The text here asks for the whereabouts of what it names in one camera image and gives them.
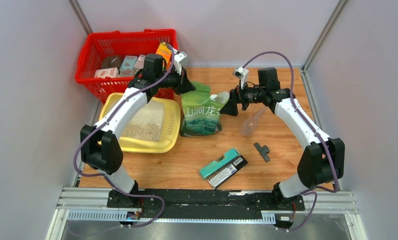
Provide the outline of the green cat litter bag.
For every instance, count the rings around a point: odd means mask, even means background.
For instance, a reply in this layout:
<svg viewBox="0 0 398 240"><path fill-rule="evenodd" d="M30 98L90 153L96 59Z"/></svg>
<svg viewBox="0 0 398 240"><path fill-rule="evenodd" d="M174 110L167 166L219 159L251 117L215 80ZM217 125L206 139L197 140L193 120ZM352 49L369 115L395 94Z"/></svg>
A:
<svg viewBox="0 0 398 240"><path fill-rule="evenodd" d="M227 104L229 93L222 91L211 93L211 87L192 82L194 91L181 95L183 119L180 135L183 137L201 137L214 135L222 130L220 110Z"/></svg>

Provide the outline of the black bag sealing clip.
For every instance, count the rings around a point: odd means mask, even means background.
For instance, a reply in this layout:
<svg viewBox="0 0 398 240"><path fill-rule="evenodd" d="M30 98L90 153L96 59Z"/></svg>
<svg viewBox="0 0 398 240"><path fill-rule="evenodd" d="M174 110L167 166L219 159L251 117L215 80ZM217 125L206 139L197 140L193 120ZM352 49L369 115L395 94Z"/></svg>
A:
<svg viewBox="0 0 398 240"><path fill-rule="evenodd" d="M254 147L256 148L256 150L259 152L259 154L266 163L270 162L270 157L269 157L270 149L268 148L268 146L260 145L258 142L255 142Z"/></svg>

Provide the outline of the clear plastic litter scoop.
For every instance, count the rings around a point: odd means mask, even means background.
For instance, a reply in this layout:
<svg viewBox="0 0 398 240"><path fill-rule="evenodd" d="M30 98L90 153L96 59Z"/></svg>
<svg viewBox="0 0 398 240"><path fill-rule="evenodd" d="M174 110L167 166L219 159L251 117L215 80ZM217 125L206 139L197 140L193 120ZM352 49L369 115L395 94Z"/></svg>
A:
<svg viewBox="0 0 398 240"><path fill-rule="evenodd" d="M267 107L262 107L253 116L246 119L241 128L240 134L244 137L251 135L258 127L260 118L265 114Z"/></svg>

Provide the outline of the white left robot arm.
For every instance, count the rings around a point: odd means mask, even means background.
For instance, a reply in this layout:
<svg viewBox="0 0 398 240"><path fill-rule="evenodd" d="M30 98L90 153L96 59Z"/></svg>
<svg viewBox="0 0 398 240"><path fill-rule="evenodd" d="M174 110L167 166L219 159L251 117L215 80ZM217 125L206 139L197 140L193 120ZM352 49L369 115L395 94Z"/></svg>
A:
<svg viewBox="0 0 398 240"><path fill-rule="evenodd" d="M194 91L182 64L187 54L173 53L169 69L166 61L155 53L146 55L143 68L128 83L123 96L116 105L93 126L85 125L80 132L81 143L75 152L82 162L98 171L97 176L104 177L117 191L121 192L120 201L132 208L139 202L140 195L134 190L137 183L122 165L123 152L119 144L125 126L135 114L155 96L160 89L172 89L177 95Z"/></svg>

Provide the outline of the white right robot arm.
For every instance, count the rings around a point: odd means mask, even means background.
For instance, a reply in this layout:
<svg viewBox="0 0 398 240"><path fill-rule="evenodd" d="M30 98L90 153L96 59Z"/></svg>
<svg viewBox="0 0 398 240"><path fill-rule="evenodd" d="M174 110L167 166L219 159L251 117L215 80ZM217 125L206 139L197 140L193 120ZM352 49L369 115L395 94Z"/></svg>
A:
<svg viewBox="0 0 398 240"><path fill-rule="evenodd" d="M292 197L315 189L320 184L338 184L344 174L344 142L330 137L302 111L291 89L281 88L275 68L259 69L259 83L253 86L247 84L248 73L244 67L234 70L239 85L229 92L229 100L221 114L237 116L238 105L246 110L250 104L263 104L283 120L303 149L297 173L275 184L273 205L283 210L292 203Z"/></svg>

